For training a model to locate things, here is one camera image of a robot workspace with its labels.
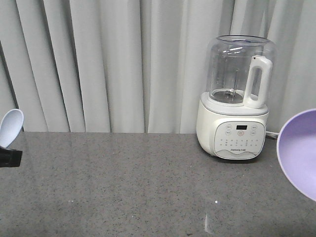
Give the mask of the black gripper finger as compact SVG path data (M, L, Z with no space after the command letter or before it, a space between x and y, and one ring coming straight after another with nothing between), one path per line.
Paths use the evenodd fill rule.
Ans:
M23 151L0 148L0 167L19 167Z

